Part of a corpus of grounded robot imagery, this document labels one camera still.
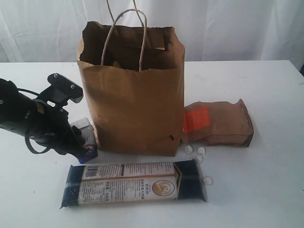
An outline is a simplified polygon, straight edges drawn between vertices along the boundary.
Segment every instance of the small white candy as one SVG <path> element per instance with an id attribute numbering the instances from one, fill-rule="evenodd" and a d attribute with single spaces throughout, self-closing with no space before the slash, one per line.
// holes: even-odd
<path id="1" fill-rule="evenodd" d="M 211 185 L 213 182 L 211 177 L 204 177 L 203 181 L 206 185 Z"/>
<path id="2" fill-rule="evenodd" d="M 197 153 L 204 155 L 206 153 L 205 147 L 203 147 L 203 146 L 199 147 L 197 150 Z"/>
<path id="3" fill-rule="evenodd" d="M 185 153 L 191 154 L 193 152 L 193 148 L 191 146 L 185 146 Z"/>
<path id="4" fill-rule="evenodd" d="M 196 155 L 194 160 L 197 162 L 197 163 L 202 163 L 204 161 L 204 158 L 202 155 Z"/>

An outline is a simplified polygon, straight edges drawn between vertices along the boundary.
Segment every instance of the circular logo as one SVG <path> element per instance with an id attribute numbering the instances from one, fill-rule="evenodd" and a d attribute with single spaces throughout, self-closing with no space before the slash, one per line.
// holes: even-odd
<path id="1" fill-rule="evenodd" d="M 174 189 L 174 184 L 167 180 L 159 180 L 152 185 L 153 192 L 158 196 L 169 196 Z"/>

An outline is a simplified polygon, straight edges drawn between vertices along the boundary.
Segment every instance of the black cable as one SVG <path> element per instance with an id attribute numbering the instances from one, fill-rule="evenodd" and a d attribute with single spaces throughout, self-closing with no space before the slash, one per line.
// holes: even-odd
<path id="1" fill-rule="evenodd" d="M 18 91 L 22 91 L 22 92 L 26 92 L 26 93 L 29 93 L 29 94 L 33 94 L 33 95 L 39 96 L 38 93 L 33 92 L 33 91 L 30 91 L 30 90 L 28 90 L 28 89 L 21 89 L 21 88 L 18 88 Z"/>
<path id="2" fill-rule="evenodd" d="M 27 146 L 27 148 L 29 149 L 29 151 L 31 151 L 33 154 L 42 154 L 42 153 L 46 153 L 48 152 L 51 148 L 50 147 L 46 147 L 42 152 L 38 152 L 36 151 L 32 144 L 30 144 L 30 140 L 29 140 L 29 129 L 25 132 L 24 134 L 24 139 L 25 139 L 25 144 Z"/>

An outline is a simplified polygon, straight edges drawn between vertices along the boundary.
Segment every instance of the small box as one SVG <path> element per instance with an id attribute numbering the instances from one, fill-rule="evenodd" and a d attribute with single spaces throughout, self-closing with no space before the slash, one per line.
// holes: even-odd
<path id="1" fill-rule="evenodd" d="M 89 151 L 85 155 L 84 158 L 78 158 L 79 162 L 81 164 L 95 158 L 98 156 L 98 150 L 96 145 L 96 139 L 94 135 L 94 130 L 92 125 L 90 124 L 89 120 L 85 117 L 80 120 L 77 120 L 73 123 L 71 123 L 71 126 L 77 127 L 81 133 L 82 137 L 85 140 L 85 144 L 83 147 L 88 148 Z"/>

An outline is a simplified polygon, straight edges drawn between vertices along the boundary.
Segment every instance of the white tabletop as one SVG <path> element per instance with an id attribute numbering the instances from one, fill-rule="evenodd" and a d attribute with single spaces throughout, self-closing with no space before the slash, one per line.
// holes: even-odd
<path id="1" fill-rule="evenodd" d="M 58 72 L 82 85 L 76 63 L 1 63 L 0 77 L 40 92 Z M 31 154 L 24 138 L 0 130 L 1 227 L 304 226 L 304 78 L 289 61 L 185 63 L 185 105 L 242 98 L 254 124 L 249 148 L 207 147 L 202 164 L 209 202 L 180 200 L 60 209 L 71 155 Z M 69 102 L 69 121 L 89 117 L 84 99 Z M 89 163 L 180 161 L 99 152 Z"/>

